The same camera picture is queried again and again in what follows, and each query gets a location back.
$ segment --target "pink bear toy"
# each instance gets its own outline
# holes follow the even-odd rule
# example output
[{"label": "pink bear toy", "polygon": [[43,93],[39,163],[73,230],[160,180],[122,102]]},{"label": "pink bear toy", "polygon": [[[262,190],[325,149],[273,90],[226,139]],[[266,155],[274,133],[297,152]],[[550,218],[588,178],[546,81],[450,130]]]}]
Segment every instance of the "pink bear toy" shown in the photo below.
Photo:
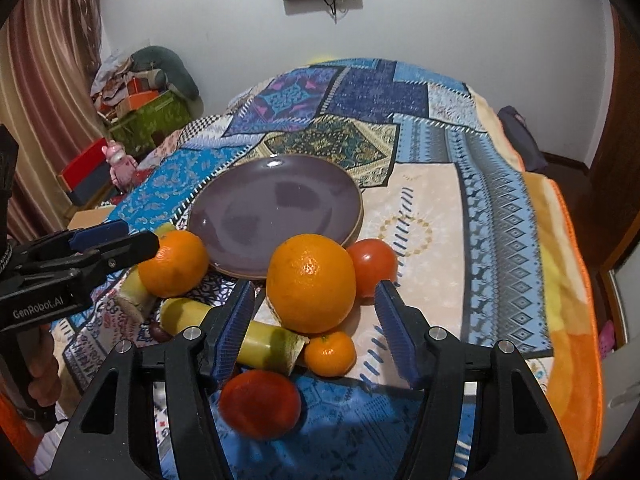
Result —
[{"label": "pink bear toy", "polygon": [[115,140],[110,140],[108,146],[103,146],[102,152],[111,166],[109,173],[113,185],[121,191],[129,191],[138,167],[136,160],[127,155],[124,146]]}]

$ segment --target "red tomato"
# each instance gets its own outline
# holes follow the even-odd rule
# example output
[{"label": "red tomato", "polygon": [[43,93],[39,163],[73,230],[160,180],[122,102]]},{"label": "red tomato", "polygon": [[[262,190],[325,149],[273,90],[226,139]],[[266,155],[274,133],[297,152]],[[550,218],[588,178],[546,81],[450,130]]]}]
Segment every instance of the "red tomato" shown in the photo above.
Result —
[{"label": "red tomato", "polygon": [[254,440],[275,440],[300,418],[300,393],[286,377],[265,370],[249,370],[231,379],[220,392],[222,419],[238,433]]},{"label": "red tomato", "polygon": [[347,248],[356,269],[356,295],[372,298],[381,280],[394,282],[398,276],[398,258],[394,250],[377,238],[367,238]]}]

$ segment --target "green storage bin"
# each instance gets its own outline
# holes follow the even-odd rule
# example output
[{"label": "green storage bin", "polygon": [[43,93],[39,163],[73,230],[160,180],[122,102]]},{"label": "green storage bin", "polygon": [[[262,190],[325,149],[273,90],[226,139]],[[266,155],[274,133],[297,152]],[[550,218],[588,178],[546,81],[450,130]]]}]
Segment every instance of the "green storage bin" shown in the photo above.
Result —
[{"label": "green storage bin", "polygon": [[167,91],[127,114],[109,128],[109,133],[124,145],[129,155],[139,156],[156,147],[152,134],[162,132],[167,136],[192,120],[185,102]]}]

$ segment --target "patchwork blanket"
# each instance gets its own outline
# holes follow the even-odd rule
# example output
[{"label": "patchwork blanket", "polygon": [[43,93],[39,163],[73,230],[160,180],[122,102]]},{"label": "patchwork blanket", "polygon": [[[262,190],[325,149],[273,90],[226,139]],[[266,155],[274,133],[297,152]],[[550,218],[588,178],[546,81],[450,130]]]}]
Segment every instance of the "patchwork blanket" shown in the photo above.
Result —
[{"label": "patchwork blanket", "polygon": [[[187,126],[181,146],[111,214],[133,230],[185,228],[194,198],[233,164],[309,153],[344,168],[362,188],[360,238],[390,244],[399,292],[431,324],[492,346],[508,339],[527,358],[567,437],[582,478],[600,433],[601,383],[588,275],[552,181],[524,173],[487,103],[464,83],[383,59],[334,60],[293,70],[244,92],[222,116]],[[89,311],[59,322],[56,351],[72,411],[121,338],[152,342],[146,324],[113,301],[121,276],[94,291]],[[190,295],[218,306],[234,280],[210,273]],[[267,304],[256,319],[275,323]],[[331,383],[294,374],[303,424],[270,443],[249,442],[212,411],[237,479],[391,480],[420,406],[398,376],[372,306],[354,308],[356,365]],[[466,472],[474,384],[465,389],[451,478]],[[162,470],[176,478],[170,428],[156,384]]]}]

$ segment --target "baseboard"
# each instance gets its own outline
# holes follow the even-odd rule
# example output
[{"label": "baseboard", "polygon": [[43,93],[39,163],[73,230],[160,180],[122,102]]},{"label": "baseboard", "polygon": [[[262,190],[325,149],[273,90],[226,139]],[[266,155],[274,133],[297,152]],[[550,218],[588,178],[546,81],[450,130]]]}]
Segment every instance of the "baseboard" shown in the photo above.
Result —
[{"label": "baseboard", "polygon": [[580,160],[568,158],[567,156],[556,155],[555,153],[542,152],[542,154],[545,156],[547,162],[560,164],[561,166],[566,166],[568,168],[574,168],[574,170],[580,170],[584,174],[589,173],[589,168],[587,168],[587,165]]}]

